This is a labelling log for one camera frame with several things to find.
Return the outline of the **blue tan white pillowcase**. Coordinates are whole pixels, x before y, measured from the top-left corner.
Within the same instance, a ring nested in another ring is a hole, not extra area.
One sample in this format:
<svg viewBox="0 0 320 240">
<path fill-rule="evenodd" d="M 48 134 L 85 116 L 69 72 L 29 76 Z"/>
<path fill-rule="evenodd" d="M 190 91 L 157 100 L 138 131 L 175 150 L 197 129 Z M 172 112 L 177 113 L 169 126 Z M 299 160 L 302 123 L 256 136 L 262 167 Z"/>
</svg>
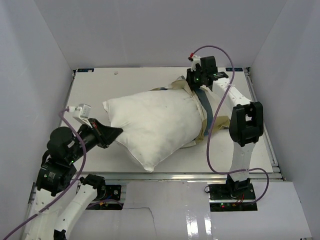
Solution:
<svg viewBox="0 0 320 240">
<path fill-rule="evenodd" d="M 153 88 L 152 91 L 166 91 L 166 90 L 185 90 L 195 102 L 201 118 L 201 130 L 198 136 L 191 142 L 182 146 L 182 148 L 193 147 L 200 144 L 205 137 L 209 135 L 211 124 L 214 118 L 214 97 L 208 90 L 200 87 L 196 90 L 191 90 L 184 76 L 180 76 L 177 80 L 173 81 L 170 85 L 165 87 Z"/>
</svg>

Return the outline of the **white pillow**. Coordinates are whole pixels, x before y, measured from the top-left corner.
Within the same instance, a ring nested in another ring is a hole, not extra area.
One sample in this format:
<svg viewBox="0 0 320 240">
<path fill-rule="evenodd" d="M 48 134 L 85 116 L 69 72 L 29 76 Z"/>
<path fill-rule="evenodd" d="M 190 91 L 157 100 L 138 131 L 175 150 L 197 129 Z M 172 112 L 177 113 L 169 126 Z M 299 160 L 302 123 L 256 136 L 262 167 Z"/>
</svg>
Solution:
<svg viewBox="0 0 320 240">
<path fill-rule="evenodd" d="M 111 127 L 123 130 L 116 142 L 147 172 L 178 149 L 203 140 L 202 105 L 196 94 L 184 89 L 145 91 L 102 105 Z"/>
</svg>

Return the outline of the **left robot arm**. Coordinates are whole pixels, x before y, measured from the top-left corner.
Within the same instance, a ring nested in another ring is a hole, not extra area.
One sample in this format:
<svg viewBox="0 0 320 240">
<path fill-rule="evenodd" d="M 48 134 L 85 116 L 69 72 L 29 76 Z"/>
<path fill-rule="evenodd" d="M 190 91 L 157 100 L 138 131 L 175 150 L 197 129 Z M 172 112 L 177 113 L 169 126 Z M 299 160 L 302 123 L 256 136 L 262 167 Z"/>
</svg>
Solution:
<svg viewBox="0 0 320 240">
<path fill-rule="evenodd" d="M 89 204 L 106 193 L 102 176 L 81 177 L 74 164 L 79 159 L 85 161 L 88 151 L 94 147 L 108 148 L 122 132 L 122 128 L 89 118 L 88 124 L 81 125 L 78 131 L 60 126 L 50 134 L 35 184 L 35 214 L 25 239 L 66 240 L 70 237 Z"/>
</svg>

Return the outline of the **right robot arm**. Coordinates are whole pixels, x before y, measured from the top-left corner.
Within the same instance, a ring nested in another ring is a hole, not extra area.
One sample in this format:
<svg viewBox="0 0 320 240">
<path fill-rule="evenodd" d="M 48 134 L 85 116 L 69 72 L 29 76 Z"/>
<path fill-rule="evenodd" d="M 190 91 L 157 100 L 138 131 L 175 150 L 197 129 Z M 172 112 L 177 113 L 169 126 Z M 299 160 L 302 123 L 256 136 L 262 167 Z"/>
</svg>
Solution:
<svg viewBox="0 0 320 240">
<path fill-rule="evenodd" d="M 200 98 L 202 105 L 208 103 L 202 87 L 209 88 L 220 98 L 218 109 L 226 105 L 230 110 L 229 135 L 233 141 L 233 156 L 226 173 L 226 195 L 236 200 L 250 185 L 249 168 L 253 149 L 264 133 L 263 105 L 246 98 L 232 84 L 231 78 L 219 72 L 214 56 L 199 57 L 192 53 L 188 58 L 186 81 Z"/>
</svg>

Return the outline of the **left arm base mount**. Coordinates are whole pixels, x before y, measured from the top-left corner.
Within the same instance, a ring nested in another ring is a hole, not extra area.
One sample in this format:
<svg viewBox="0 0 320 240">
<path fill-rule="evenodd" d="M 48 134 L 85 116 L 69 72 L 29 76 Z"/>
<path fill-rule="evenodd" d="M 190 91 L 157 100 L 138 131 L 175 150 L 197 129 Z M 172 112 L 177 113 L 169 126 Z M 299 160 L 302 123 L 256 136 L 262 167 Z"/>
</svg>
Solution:
<svg viewBox="0 0 320 240">
<path fill-rule="evenodd" d="M 123 203 L 120 202 L 122 186 L 119 184 L 106 184 L 102 176 L 88 174 L 80 177 L 81 185 L 90 185 L 96 192 L 96 197 L 87 206 L 87 210 L 122 210 Z"/>
</svg>

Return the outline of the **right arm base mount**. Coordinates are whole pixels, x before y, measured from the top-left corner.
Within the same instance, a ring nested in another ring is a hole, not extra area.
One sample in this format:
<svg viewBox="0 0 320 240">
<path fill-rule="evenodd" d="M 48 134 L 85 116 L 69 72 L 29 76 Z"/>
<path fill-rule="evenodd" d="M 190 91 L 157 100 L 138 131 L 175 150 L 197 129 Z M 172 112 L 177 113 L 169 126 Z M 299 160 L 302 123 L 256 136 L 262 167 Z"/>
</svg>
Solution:
<svg viewBox="0 0 320 240">
<path fill-rule="evenodd" d="M 212 213 L 222 212 L 256 212 L 256 194 L 251 183 L 247 189 L 230 193 L 226 184 L 209 184 L 204 188 L 209 196 L 209 207 Z"/>
</svg>

